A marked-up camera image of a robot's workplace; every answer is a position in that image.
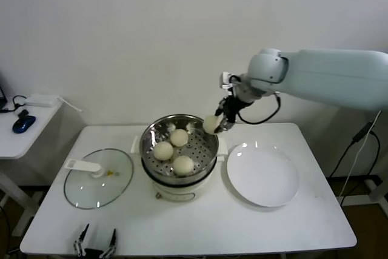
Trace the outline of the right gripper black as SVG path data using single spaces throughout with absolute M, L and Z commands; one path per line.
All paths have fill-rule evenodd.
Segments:
M 214 129 L 214 134 L 219 134 L 230 130 L 236 121 L 238 112 L 243 108 L 243 102 L 237 97 L 229 95 L 224 97 L 218 104 L 215 116 L 224 114 L 218 125 Z

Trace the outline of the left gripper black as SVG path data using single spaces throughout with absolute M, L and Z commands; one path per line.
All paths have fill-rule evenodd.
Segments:
M 84 238 L 88 231 L 89 224 L 86 225 L 84 230 L 80 233 L 78 238 L 73 243 L 73 248 L 75 255 L 85 255 L 85 256 L 113 256 L 117 248 L 117 232 L 116 229 L 113 230 L 112 237 L 108 248 L 105 251 L 98 249 L 85 248 L 83 245 Z

